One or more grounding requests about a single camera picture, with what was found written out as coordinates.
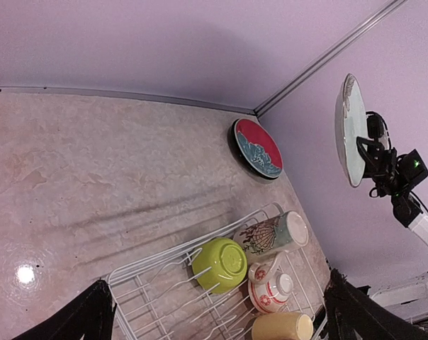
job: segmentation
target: metal strip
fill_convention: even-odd
[[[288,84],[277,91],[274,95],[266,99],[262,104],[254,109],[258,118],[265,115],[275,105],[280,103],[288,94],[296,90],[304,81],[310,78],[316,71],[325,66],[337,55],[348,48],[352,43],[358,40],[363,34],[367,33],[377,23],[394,12],[395,9],[403,5],[407,0],[392,0],[384,5],[377,12],[369,16],[364,22],[357,25],[353,30],[346,34],[341,40],[331,46],[326,52],[311,62],[306,68],[298,73]]]
[[[0,92],[7,94],[73,94],[78,96],[99,96],[109,98],[135,99],[138,101],[154,101],[157,103],[168,103],[184,106],[194,106],[197,108],[210,108],[213,110],[229,111],[242,113],[245,115],[255,115],[255,112],[249,108],[238,108],[205,101],[193,101],[185,98],[174,98],[166,96],[155,96],[152,94],[119,92],[107,90],[88,90],[88,89],[66,89],[62,87],[0,87]]]

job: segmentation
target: marble countertop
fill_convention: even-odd
[[[243,117],[0,93],[0,339],[47,319],[113,269],[268,203],[308,223],[285,174],[265,181],[231,155],[227,131]],[[313,233],[305,253],[324,287],[330,272]]]

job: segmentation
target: plate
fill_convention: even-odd
[[[368,138],[366,110],[357,79],[348,74],[335,105],[335,142],[349,184],[356,188],[362,181],[365,161],[356,146],[357,137]]]
[[[283,170],[283,161],[277,144],[265,129],[249,119],[238,119],[232,131],[241,155],[248,165],[267,179],[276,179]]]

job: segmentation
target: white wire dish rack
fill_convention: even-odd
[[[253,307],[247,292],[247,279],[231,291],[216,295],[198,285],[191,261],[199,254],[200,245],[215,237],[232,237],[243,225],[253,225],[283,213],[278,203],[266,205],[241,220],[180,244],[145,259],[114,270],[107,282],[118,303],[116,319],[128,340],[170,339],[248,339],[251,320],[259,312]],[[292,299],[283,310],[300,311],[315,317],[322,307],[323,289],[303,249],[286,257],[281,270],[290,274],[295,283]],[[302,271],[309,272],[301,277]],[[306,287],[316,287],[315,296]],[[326,324],[315,332],[318,337]]]

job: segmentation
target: patterned mug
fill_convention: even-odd
[[[255,225],[244,226],[233,237],[244,250],[247,263],[252,264],[249,280],[258,285],[269,281],[284,256],[305,246],[308,239],[307,225],[296,211],[288,211]],[[258,279],[256,271],[270,261],[267,274]]]

